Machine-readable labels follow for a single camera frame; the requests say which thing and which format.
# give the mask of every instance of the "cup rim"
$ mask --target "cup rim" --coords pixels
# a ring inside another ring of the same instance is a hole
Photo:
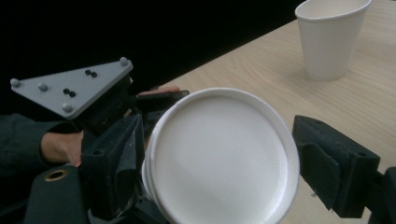
[[[305,17],[305,16],[302,16],[301,13],[299,13],[299,10],[304,5],[308,4],[308,2],[310,2],[310,1],[315,1],[315,0],[304,1],[299,6],[297,6],[297,8],[294,10],[294,14],[298,20],[302,20],[302,21],[330,21],[330,20],[335,20],[335,19],[339,19],[339,18],[344,18],[347,16],[357,14],[359,12],[362,12],[363,10],[366,10],[367,7],[370,6],[371,3],[373,2],[373,0],[367,0],[367,2],[364,5],[362,5],[361,7],[358,7],[356,9],[350,10],[348,12],[341,13],[341,14],[334,15],[334,16],[328,16],[328,17]]]
[[[156,148],[157,145],[159,144],[159,136],[160,133],[163,133],[162,130],[165,127],[166,123],[169,122],[169,119],[172,118],[173,116],[176,115],[176,112],[183,107],[184,105],[188,105],[191,102],[194,102],[196,100],[200,100],[206,97],[211,97],[213,95],[219,95],[219,96],[230,96],[232,98],[234,97],[243,97],[245,98],[251,98],[250,100],[254,100],[254,104],[260,103],[260,106],[265,106],[265,109],[268,110],[268,116],[269,118],[273,118],[273,125],[276,124],[276,131],[279,132],[279,138],[282,140],[282,143],[285,144],[285,153],[287,153],[287,156],[283,158],[282,160],[288,161],[287,163],[287,169],[285,170],[285,174],[282,176],[285,177],[285,186],[284,190],[282,192],[279,192],[279,198],[282,198],[282,202],[276,206],[275,211],[272,211],[273,213],[271,215],[272,220],[277,220],[279,221],[287,211],[290,209],[291,204],[294,200],[294,197],[296,195],[296,191],[298,188],[298,174],[299,174],[299,169],[298,169],[298,157],[297,150],[295,148],[294,142],[292,141],[292,138],[289,136],[289,130],[287,128],[286,123],[284,123],[283,119],[275,112],[275,110],[269,106],[267,103],[265,103],[263,100],[259,99],[258,97],[245,92],[245,91],[240,91],[237,89],[231,89],[231,88],[212,88],[212,89],[206,89],[202,91],[198,91],[196,93],[191,94],[189,97],[186,97],[182,99],[180,102],[178,102],[176,105],[174,105],[170,110],[168,110],[165,115],[160,119],[159,123],[156,125],[153,131],[153,136],[150,138],[149,146],[148,146],[148,151],[147,151],[147,161],[146,165],[154,165],[155,166],[155,154],[156,154]],[[159,186],[156,184],[156,173],[155,173],[155,167],[152,167],[150,169],[149,167],[146,167],[146,172],[153,172],[152,174],[146,176],[149,178],[149,181],[147,184],[151,184],[151,196],[153,196],[154,201],[156,204],[159,206],[160,210],[163,212],[163,214],[169,218],[170,220],[178,220],[177,217],[175,217],[175,211],[170,209],[168,206],[166,206],[166,201],[164,200],[163,197],[163,191],[159,189]]]

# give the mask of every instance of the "wooden table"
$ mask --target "wooden table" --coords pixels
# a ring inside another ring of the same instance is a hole
[[[292,127],[295,115],[322,120],[372,150],[384,173],[396,166],[396,1],[369,7],[349,72],[330,82],[310,80],[304,70],[297,21],[261,36],[164,86],[190,92],[230,87],[268,102]],[[340,218],[325,208],[300,177],[295,201],[282,223],[367,223]]]

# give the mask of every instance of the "paper cup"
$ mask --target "paper cup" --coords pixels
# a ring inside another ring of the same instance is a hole
[[[308,0],[295,10],[309,77],[343,77],[353,59],[365,12],[372,0]]]
[[[171,223],[277,223],[299,180],[291,132],[275,110],[236,89],[198,91],[158,121],[144,185]]]

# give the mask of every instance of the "black background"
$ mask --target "black background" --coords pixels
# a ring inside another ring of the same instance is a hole
[[[295,20],[302,0],[0,3],[1,114],[57,119],[9,81],[131,60],[131,94],[146,91]]]

